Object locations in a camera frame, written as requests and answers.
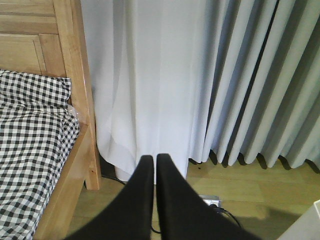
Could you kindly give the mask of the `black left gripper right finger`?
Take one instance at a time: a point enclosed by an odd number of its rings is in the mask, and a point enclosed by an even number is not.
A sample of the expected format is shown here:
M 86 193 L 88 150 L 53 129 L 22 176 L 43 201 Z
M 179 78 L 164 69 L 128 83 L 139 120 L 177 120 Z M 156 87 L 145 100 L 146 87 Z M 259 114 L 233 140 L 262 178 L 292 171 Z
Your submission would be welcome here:
M 258 239 L 207 205 L 167 153 L 156 157 L 156 202 L 163 240 Z

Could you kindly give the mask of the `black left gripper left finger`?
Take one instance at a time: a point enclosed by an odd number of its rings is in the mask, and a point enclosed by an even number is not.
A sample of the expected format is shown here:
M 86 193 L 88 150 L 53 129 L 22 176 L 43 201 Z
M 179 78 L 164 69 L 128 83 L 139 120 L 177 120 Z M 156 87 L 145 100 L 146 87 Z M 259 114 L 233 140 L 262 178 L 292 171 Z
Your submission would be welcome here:
M 150 240 L 153 157 L 143 155 L 129 181 L 93 220 L 67 240 Z

